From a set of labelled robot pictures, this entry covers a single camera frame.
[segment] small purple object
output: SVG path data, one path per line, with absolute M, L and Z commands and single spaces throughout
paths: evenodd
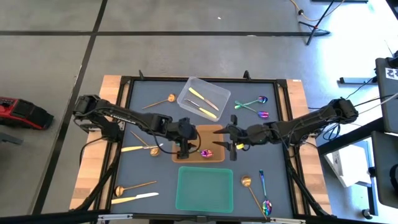
M 269 117 L 268 112 L 266 111 L 258 111 L 257 114 L 259 115 L 260 118 L 262 119 L 267 119 Z
M 266 96 L 259 96 L 258 102 L 265 103 L 267 101 L 268 101 L 268 98 Z
M 201 151 L 200 151 L 200 155 L 201 155 L 203 158 L 210 158 L 211 156 L 213 156 L 213 152 L 211 152 L 211 151 L 208 150 L 208 149 L 205 149 L 205 150 L 201 150 Z

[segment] gold spoon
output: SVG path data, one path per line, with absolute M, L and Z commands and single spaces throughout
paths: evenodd
M 174 102 L 175 101 L 175 95 L 174 94 L 170 94 L 169 97 L 167 98 L 167 100 L 162 100 L 160 102 L 148 105 L 146 107 L 143 107 L 142 109 L 146 109 L 148 107 L 155 106 L 155 105 L 158 105 L 159 103 L 163 103 L 163 102 L 166 102 L 166 101 L 169 101 L 170 103 Z
M 115 194 L 117 197 L 120 197 L 120 196 L 122 196 L 122 194 L 123 194 L 123 192 L 124 192 L 125 190 L 130 190 L 130 189 L 135 189 L 135 188 L 137 188 L 137 187 L 147 186 L 147 185 L 149 185 L 149 184 L 154 184 L 154 183 L 156 183 L 156 182 L 157 182 L 157 181 L 155 180 L 155 181 L 151 181 L 151 182 L 148 182 L 148 183 L 139 184 L 139 185 L 135 185 L 135 186 L 132 186 L 132 187 L 126 187 L 126 188 L 124 188 L 124 187 L 122 187 L 122 186 L 117 186 L 117 187 L 114 189 L 114 194 Z
M 142 142 L 144 145 L 149 146 L 144 140 L 142 140 L 142 138 L 140 138 L 136 133 L 134 133 L 133 131 L 130 131 L 131 134 L 133 136 L 135 136 L 138 140 L 140 140 L 140 142 Z M 158 147 L 153 148 L 150 150 L 150 155 L 155 157 L 158 156 L 160 154 L 160 149 Z
M 254 193 L 253 193 L 253 191 L 251 190 L 251 187 L 250 187 L 250 185 L 251 185 L 251 178 L 250 178 L 249 176 L 243 176 L 242 179 L 241 179 L 241 183 L 242 183 L 243 186 L 247 187 L 247 188 L 250 190 L 250 193 L 251 193 L 251 195 L 253 196 L 254 200 L 256 201 L 256 204 L 257 204 L 257 206 L 259 207 L 259 210 L 261 211 L 262 216 L 264 216 L 264 218 L 267 218 L 266 214 L 264 213 L 264 211 L 262 210 L 262 208 L 261 208 L 261 206 L 260 206 L 260 204 L 259 204 L 259 201 L 257 201 L 256 196 L 254 196 Z

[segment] blue-gray tabletop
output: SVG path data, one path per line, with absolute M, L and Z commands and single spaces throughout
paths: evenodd
M 170 81 L 135 81 L 132 89 L 130 109 L 140 113 L 161 113 L 173 117 L 174 121 L 189 117 L 192 124 L 220 124 L 226 126 L 230 123 L 231 114 L 238 117 L 238 126 L 247 128 L 250 125 L 265 122 L 278 121 L 277 100 L 274 85 L 272 83 L 226 83 L 215 82 L 213 84 L 228 89 L 231 96 L 226 104 L 223 114 L 218 122 L 212 122 L 197 114 L 191 113 L 174 103 L 165 102 L 157 106 L 142 110 L 141 108 L 167 98 L 170 93 L 180 93 L 185 82 Z M 269 119 L 263 120 L 247 109 L 234 109 L 234 101 L 249 102 L 258 96 L 268 97 L 266 104 L 255 103 L 251 105 L 255 110 L 269 112 Z M 153 136 L 142 132 L 138 127 L 127 124 L 124 135 L 123 147 L 140 146 L 142 143 L 136 139 L 130 131 L 134 131 L 148 144 L 155 144 Z M 172 142 L 164 138 L 158 138 L 163 143 L 163 149 L 172 150 Z M 285 169 L 283 148 L 281 144 L 266 144 L 252 146 L 247 152 L 238 151 L 238 160 L 230 161 L 229 152 L 226 151 L 225 160 L 214 164 L 177 164 L 172 161 L 171 155 L 161 152 L 159 156 L 152 157 L 148 150 L 137 150 L 121 154 L 116 185 L 128 187 L 136 184 L 156 180 L 151 184 L 137 189 L 127 190 L 122 197 L 133 197 L 137 194 L 158 192 L 155 197 L 142 198 L 132 202 L 112 205 L 112 213 L 146 213 L 164 215 L 205 215 L 225 217 L 250 217 L 261 218 L 259 211 L 249 189 L 240 183 L 241 177 L 252 177 L 252 190 L 258 201 L 264 201 L 259 170 L 264 170 L 267 196 L 272 202 L 272 217 L 292 218 L 292 207 L 289 199 L 289 187 Z M 177 193 L 178 168 L 181 166 L 225 168 L 233 171 L 233 202 L 232 213 L 193 212 L 177 210 L 175 198 Z

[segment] yellow knife handle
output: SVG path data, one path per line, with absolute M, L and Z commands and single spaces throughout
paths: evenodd
M 117 204 L 117 203 L 123 203 L 123 202 L 129 202 L 131 200 L 136 199 L 135 197 L 126 197 L 126 198 L 117 198 L 117 199 L 112 199 L 111 204 Z
M 137 149 L 142 149 L 142 146 L 133 146 L 133 147 L 124 147 L 122 148 L 122 152 L 128 152 L 128 151 L 133 151 Z
M 203 96 L 201 96 L 201 94 L 199 94 L 197 91 L 195 91 L 192 87 L 189 88 L 189 91 L 190 91 L 191 93 L 193 93 L 195 96 L 201 98 L 202 100 L 205 99 Z
M 209 111 L 203 109 L 203 108 L 199 108 L 200 111 L 204 112 L 205 114 L 207 114 L 208 116 L 211 116 L 214 119 L 217 119 L 216 115 L 210 113 Z

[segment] sticker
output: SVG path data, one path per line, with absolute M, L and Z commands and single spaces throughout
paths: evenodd
M 386 68 L 386 78 L 398 80 L 398 69 Z

